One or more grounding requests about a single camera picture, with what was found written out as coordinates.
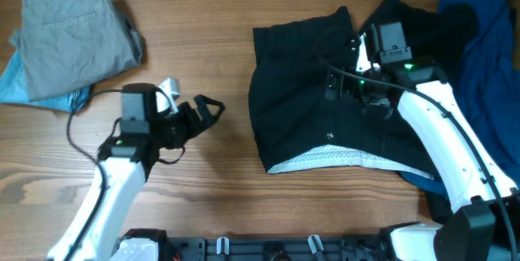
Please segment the black shorts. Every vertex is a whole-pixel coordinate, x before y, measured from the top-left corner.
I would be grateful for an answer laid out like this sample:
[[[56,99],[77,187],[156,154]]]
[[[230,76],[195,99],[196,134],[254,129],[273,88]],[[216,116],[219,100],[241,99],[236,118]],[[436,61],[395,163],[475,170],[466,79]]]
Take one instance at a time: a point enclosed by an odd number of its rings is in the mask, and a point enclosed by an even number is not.
[[[268,173],[360,166],[437,178],[397,109],[388,100],[367,102],[360,94],[365,84],[331,70],[351,70],[358,60],[358,37],[346,7],[254,28],[253,43],[249,116]]]

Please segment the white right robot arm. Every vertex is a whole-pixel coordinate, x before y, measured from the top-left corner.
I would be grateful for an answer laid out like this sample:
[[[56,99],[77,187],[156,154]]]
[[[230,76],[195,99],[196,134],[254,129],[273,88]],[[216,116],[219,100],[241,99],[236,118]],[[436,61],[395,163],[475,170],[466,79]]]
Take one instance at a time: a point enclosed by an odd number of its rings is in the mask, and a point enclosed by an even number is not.
[[[519,189],[501,171],[460,111],[431,59],[383,64],[383,78],[360,86],[399,94],[396,108],[425,147],[446,189],[452,216],[442,225],[399,224],[382,231],[387,260],[517,260]]]

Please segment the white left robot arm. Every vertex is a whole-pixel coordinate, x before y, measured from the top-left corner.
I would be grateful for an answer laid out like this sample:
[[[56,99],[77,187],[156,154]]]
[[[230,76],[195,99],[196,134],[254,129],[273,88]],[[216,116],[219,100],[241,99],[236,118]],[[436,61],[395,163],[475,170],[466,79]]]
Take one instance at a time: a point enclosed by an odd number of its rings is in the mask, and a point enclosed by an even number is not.
[[[136,196],[156,163],[167,164],[160,151],[184,150],[186,143],[212,127],[225,105],[205,95],[179,106],[164,89],[148,83],[118,89],[122,115],[88,158],[92,185],[67,231],[50,249],[48,260],[108,260]]]

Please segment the black garment under shirt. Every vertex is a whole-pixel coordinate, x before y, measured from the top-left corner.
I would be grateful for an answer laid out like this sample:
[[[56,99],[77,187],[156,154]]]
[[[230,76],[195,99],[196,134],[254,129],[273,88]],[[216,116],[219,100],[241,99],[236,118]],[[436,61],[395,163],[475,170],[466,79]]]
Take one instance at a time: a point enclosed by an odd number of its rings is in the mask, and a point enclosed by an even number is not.
[[[442,67],[450,85],[456,85],[462,72],[465,48],[479,30],[474,10],[460,3],[435,13],[411,7],[401,0],[383,0],[360,31],[368,31],[372,24],[397,21],[401,22],[412,54],[432,57]]]

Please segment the blue shirt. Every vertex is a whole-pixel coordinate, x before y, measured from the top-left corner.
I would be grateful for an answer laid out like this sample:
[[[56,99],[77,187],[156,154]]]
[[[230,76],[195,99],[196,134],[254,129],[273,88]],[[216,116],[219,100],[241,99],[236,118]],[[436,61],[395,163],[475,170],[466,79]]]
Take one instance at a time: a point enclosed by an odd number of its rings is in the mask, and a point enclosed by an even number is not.
[[[479,30],[466,46],[453,86],[462,113],[507,176],[519,180],[519,73],[514,69],[515,11],[509,0],[439,0],[440,13],[464,3]]]

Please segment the folded grey shorts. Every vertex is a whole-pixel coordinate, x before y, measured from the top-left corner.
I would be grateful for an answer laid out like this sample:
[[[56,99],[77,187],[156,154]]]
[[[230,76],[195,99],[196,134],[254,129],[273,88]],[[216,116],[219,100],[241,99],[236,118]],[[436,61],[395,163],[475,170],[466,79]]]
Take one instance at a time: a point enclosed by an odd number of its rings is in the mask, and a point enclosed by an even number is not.
[[[111,0],[22,0],[11,44],[30,101],[56,98],[142,63],[143,42]]]

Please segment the folded light blue jeans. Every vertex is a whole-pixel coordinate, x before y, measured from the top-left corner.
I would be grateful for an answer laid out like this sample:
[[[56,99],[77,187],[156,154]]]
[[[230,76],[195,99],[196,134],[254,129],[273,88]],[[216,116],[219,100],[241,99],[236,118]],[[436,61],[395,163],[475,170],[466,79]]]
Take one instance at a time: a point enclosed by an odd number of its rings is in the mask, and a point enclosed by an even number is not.
[[[71,112],[80,109],[79,103],[90,95],[90,90],[91,87],[87,86],[63,96],[30,102],[26,90],[24,66],[18,50],[11,56],[5,71],[1,75],[1,103],[3,104]]]

